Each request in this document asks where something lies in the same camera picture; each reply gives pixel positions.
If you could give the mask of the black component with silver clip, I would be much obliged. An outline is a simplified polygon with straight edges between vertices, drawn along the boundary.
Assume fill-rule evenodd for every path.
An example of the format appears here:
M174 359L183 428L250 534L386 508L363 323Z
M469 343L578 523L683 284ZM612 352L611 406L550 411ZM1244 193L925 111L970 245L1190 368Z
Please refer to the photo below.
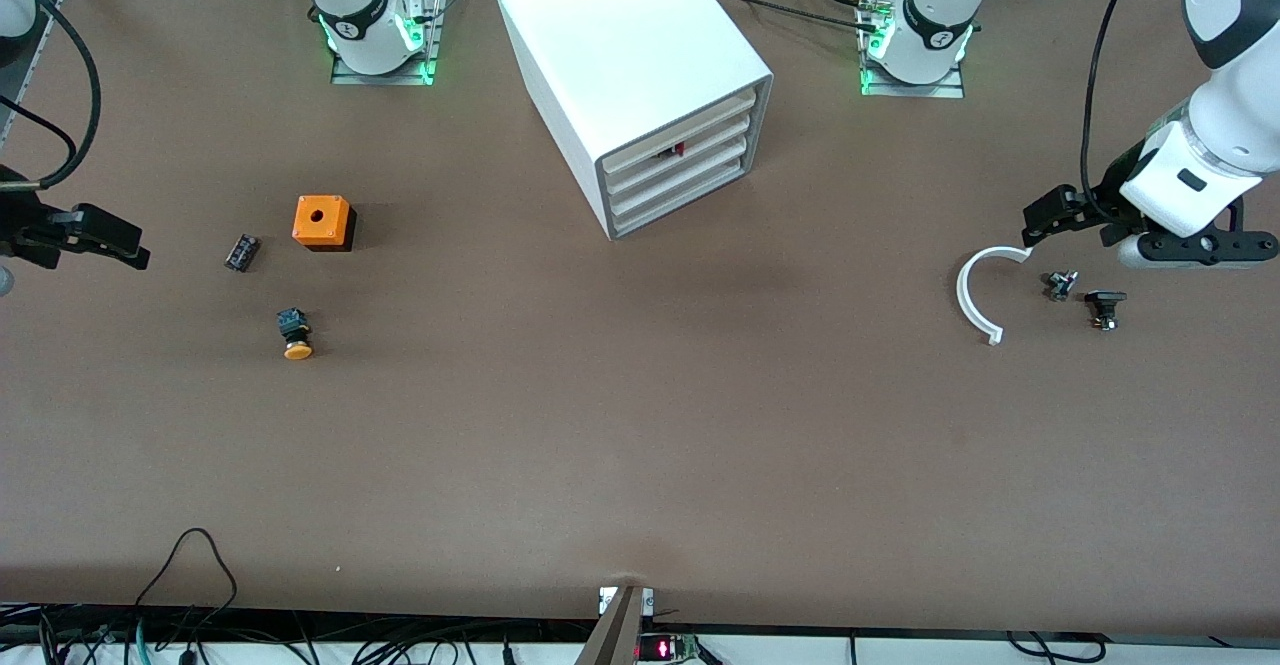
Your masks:
M1093 290L1083 295L1091 309L1091 326L1101 332L1112 332L1117 327L1117 306L1128 301L1125 292Z

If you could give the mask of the small device with red light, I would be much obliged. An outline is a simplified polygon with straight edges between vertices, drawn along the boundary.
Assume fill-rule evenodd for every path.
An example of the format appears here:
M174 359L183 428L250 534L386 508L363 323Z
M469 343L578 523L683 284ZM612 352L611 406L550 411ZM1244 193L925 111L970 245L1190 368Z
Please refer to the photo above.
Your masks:
M700 659L698 638L680 633L646 633L634 648L636 665L682 665Z

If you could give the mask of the orange button box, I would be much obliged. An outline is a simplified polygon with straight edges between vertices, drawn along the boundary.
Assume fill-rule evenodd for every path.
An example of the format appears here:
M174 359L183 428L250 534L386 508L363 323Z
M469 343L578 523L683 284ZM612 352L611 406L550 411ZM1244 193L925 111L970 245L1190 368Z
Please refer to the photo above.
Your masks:
M358 211L340 194L303 194L296 199L291 237L312 252L351 252Z

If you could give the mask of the white drawer cabinet housing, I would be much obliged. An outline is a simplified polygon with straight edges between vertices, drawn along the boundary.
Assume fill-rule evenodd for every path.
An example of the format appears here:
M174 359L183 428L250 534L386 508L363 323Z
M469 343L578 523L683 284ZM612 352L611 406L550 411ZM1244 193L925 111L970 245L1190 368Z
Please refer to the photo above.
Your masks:
M756 104L744 113L739 178L753 168L773 74L717 0L497 4L527 95L605 237L603 159L745 88Z

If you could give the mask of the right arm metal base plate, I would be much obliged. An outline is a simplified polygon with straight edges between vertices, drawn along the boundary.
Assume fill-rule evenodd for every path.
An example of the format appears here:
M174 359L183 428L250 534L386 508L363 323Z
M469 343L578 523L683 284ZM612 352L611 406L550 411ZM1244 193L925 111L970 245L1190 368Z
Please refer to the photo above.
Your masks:
M348 18L320 15L333 84L430 86L448 0L372 0Z

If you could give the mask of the yellow push button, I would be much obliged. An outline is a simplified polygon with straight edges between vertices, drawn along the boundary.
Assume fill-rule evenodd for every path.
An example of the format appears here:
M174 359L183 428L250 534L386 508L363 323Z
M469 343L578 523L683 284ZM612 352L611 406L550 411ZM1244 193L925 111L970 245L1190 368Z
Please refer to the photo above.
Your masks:
M276 315L276 327L284 340L283 356L288 361L305 361L314 354L311 327L303 311L298 308L282 309Z

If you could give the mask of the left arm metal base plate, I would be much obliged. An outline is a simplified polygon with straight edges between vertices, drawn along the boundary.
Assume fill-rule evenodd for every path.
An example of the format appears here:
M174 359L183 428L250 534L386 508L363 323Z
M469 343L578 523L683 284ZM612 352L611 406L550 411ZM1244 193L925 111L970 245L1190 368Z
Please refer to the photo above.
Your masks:
M864 0L860 5L856 22L870 24L873 31L858 35L859 42L859 68L860 87L864 96L892 96L892 97L964 97L961 61L965 55L966 41L972 36L969 28L957 41L957 45L936 51L925 59L931 64L940 63L941 52L950 52L947 56L947 72L928 83L915 83L900 81L900 78L882 61L884 50L891 47L893 36L897 32L910 33L906 28L895 24L892 14L893 5L900 0Z

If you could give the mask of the silver post bracket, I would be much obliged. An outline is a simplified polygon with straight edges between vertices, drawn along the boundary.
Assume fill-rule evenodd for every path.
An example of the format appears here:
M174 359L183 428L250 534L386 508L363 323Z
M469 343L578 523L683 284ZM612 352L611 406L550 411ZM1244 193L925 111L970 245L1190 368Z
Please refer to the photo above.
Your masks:
M603 618L611 606L612 600L620 592L620 587L602 587L598 591L598 615ZM652 588L640 590L641 615L644 618L655 616L655 593Z

